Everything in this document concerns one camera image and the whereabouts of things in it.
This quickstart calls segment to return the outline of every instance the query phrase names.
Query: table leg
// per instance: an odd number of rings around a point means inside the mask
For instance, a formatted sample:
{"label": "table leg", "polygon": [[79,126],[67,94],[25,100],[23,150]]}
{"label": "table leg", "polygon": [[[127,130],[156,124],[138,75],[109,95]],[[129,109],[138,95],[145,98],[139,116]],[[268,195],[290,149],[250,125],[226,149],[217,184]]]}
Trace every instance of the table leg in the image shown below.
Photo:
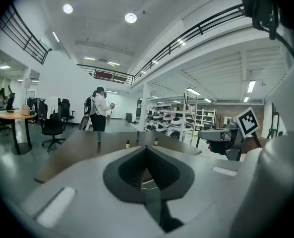
{"label": "table leg", "polygon": [[26,134],[27,134],[27,140],[28,140],[28,145],[31,147],[31,141],[30,141],[30,135],[29,135],[29,126],[28,126],[28,119],[24,120],[24,123],[26,125]]}
{"label": "table leg", "polygon": [[16,137],[16,128],[15,128],[15,120],[11,120],[11,130],[12,130],[12,136],[14,141],[14,147],[16,148],[17,154],[20,154],[20,148]]}

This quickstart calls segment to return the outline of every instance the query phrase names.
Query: black pants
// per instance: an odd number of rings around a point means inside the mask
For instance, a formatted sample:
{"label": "black pants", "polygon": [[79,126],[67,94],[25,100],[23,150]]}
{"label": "black pants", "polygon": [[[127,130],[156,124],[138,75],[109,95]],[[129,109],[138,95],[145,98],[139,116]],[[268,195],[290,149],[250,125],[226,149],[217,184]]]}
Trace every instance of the black pants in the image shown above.
{"label": "black pants", "polygon": [[93,131],[105,131],[106,117],[98,114],[91,115]]}

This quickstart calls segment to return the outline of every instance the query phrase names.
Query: ceiling light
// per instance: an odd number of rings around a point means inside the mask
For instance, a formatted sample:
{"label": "ceiling light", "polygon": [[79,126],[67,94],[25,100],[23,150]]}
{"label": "ceiling light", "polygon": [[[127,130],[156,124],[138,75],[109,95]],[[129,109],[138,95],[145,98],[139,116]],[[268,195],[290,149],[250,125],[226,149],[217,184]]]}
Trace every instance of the ceiling light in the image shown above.
{"label": "ceiling light", "polygon": [[84,59],[95,61],[95,58],[84,58]]}
{"label": "ceiling light", "polygon": [[57,35],[55,34],[55,32],[52,32],[52,33],[53,33],[54,38],[56,39],[56,41],[59,42],[59,39],[58,39]]}
{"label": "ceiling light", "polygon": [[119,92],[108,91],[108,90],[105,90],[105,92],[108,92],[108,93],[119,93]]}
{"label": "ceiling light", "polygon": [[194,93],[196,95],[201,95],[200,93],[198,93],[197,91],[194,91],[192,88],[187,88],[187,91],[191,92],[191,93]]}
{"label": "ceiling light", "polygon": [[251,93],[252,92],[252,90],[254,89],[255,83],[256,83],[256,81],[251,81],[249,83],[249,87],[248,87],[247,93]]}
{"label": "ceiling light", "polygon": [[180,42],[183,46],[186,45],[186,43],[181,39],[178,39],[178,42]]}
{"label": "ceiling light", "polygon": [[137,20],[137,16],[133,13],[128,13],[126,14],[125,16],[125,20],[128,22],[128,23],[134,23],[136,22]]}
{"label": "ceiling light", "polygon": [[108,63],[114,64],[114,65],[120,65],[119,63],[115,63],[115,62],[112,62],[112,61],[109,61]]}
{"label": "ceiling light", "polygon": [[65,4],[63,6],[63,10],[65,13],[70,14],[73,11],[73,7],[70,4]]}

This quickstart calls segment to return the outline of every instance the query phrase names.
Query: black office chair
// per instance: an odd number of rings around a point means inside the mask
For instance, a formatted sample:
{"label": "black office chair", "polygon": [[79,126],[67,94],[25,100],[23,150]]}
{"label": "black office chair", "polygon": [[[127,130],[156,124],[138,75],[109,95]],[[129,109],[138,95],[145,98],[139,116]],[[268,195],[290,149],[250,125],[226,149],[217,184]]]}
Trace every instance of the black office chair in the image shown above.
{"label": "black office chair", "polygon": [[52,136],[52,139],[43,141],[42,146],[44,146],[44,143],[51,142],[47,150],[47,152],[50,152],[50,147],[53,144],[58,143],[61,145],[62,143],[60,141],[65,140],[65,138],[56,138],[56,135],[60,135],[64,131],[64,123],[62,122],[63,107],[62,104],[59,103],[58,112],[51,114],[50,119],[47,119],[48,106],[46,104],[44,105],[44,118],[41,119],[42,134]]}
{"label": "black office chair", "polygon": [[207,129],[211,129],[211,126],[209,124],[204,123],[204,130],[207,130]]}
{"label": "black office chair", "polygon": [[66,124],[68,123],[69,120],[72,120],[74,119],[74,116],[73,116],[73,113],[75,111],[72,111],[72,115],[70,116],[69,115],[69,100],[67,99],[62,99],[62,105],[63,105],[63,114],[62,114],[62,117],[63,117],[63,121],[65,122],[65,126]]}
{"label": "black office chair", "polygon": [[[13,100],[14,100],[14,94],[12,95],[11,98],[8,98],[6,108],[1,108],[0,110],[14,110],[12,108]],[[11,127],[8,127],[7,125],[11,124],[11,120],[0,118],[0,123],[1,123],[0,132],[5,130],[6,135],[8,135],[7,130],[11,130]]]}

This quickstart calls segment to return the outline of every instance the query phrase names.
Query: gray floor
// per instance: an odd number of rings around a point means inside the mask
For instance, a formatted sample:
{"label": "gray floor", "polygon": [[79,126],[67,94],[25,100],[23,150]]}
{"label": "gray floor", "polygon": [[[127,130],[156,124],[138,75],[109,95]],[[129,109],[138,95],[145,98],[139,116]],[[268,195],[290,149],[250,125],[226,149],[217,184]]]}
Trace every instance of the gray floor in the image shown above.
{"label": "gray floor", "polygon": [[[57,136],[57,138],[68,139],[77,129],[77,125],[74,125],[74,128],[69,125],[63,134]],[[18,142],[26,142],[24,121],[16,123],[16,131]],[[127,132],[136,130],[124,120],[112,119],[107,121],[105,131]],[[29,132],[33,148],[23,155],[13,154],[15,151],[11,131],[8,132],[8,135],[0,132],[0,194],[17,205],[40,186],[33,180],[34,174],[53,154],[56,147],[60,147],[58,144],[54,145],[48,153],[48,143],[45,147],[41,146],[42,141],[51,139],[51,137],[43,135],[41,126],[38,124],[30,123]]]}

